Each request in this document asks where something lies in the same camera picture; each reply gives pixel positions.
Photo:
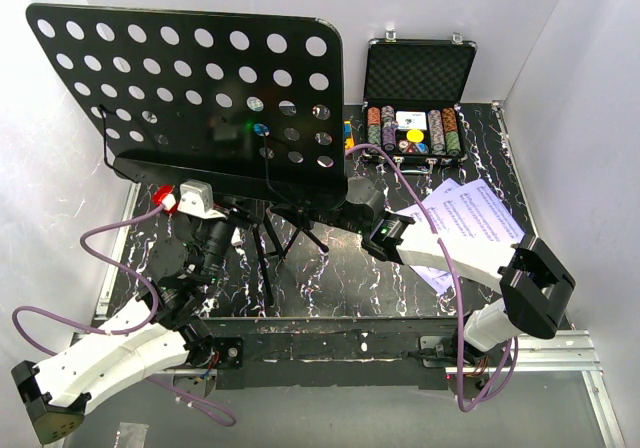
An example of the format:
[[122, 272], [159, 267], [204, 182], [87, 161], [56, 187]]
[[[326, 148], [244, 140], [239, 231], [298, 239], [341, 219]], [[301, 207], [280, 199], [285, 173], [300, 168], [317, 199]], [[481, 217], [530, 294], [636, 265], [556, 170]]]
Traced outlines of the sheet music page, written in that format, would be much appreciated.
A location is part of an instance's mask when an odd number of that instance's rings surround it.
[[[438, 233], [462, 235], [460, 228], [456, 226], [454, 219], [446, 212], [441, 202], [430, 203], [424, 199], [422, 204], [429, 213]], [[417, 223], [427, 224], [427, 220], [417, 204], [399, 210], [398, 214], [410, 216]], [[422, 266], [412, 266], [412, 269], [434, 289], [437, 295], [443, 295], [453, 285], [452, 275], [448, 271]]]
[[442, 182], [423, 200], [439, 233], [491, 242], [519, 242], [525, 232], [484, 180]]

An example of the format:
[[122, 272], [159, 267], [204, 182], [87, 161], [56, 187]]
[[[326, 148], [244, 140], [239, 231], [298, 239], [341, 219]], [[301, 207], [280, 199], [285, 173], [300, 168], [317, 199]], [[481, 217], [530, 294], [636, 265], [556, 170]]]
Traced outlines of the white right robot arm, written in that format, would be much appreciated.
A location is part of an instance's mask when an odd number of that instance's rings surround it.
[[362, 247], [380, 261], [446, 270], [500, 293], [500, 300], [466, 316], [453, 339], [453, 355], [464, 365], [521, 334], [554, 338], [575, 288], [541, 238], [509, 243], [435, 234], [425, 216], [386, 210], [383, 194], [366, 178], [349, 179], [345, 201], [316, 219], [360, 235]]

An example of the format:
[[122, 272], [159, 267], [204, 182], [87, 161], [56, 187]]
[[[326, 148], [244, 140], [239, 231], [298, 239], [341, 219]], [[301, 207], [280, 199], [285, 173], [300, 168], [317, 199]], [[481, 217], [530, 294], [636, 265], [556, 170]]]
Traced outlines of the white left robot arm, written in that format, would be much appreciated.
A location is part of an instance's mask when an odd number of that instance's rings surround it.
[[171, 236], [149, 252], [145, 288], [69, 348], [12, 369], [42, 444], [66, 437], [101, 403], [166, 368], [187, 364], [209, 376], [240, 366], [242, 341], [214, 337], [197, 316], [234, 231], [223, 219], [175, 217]]

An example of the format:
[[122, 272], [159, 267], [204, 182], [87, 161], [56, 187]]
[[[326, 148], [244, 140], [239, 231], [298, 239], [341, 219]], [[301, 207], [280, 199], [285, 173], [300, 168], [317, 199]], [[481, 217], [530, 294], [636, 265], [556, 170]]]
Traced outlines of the black tripod music stand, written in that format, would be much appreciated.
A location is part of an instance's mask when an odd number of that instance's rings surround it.
[[332, 210], [347, 194], [343, 47], [310, 17], [33, 3], [26, 19], [134, 182]]

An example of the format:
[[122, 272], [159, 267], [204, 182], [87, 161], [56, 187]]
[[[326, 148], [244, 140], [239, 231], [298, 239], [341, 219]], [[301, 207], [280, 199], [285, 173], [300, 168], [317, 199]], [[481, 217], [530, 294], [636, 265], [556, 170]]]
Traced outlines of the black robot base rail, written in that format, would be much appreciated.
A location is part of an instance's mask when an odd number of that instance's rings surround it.
[[417, 387], [445, 390], [453, 317], [204, 318], [193, 339], [219, 361], [219, 390]]

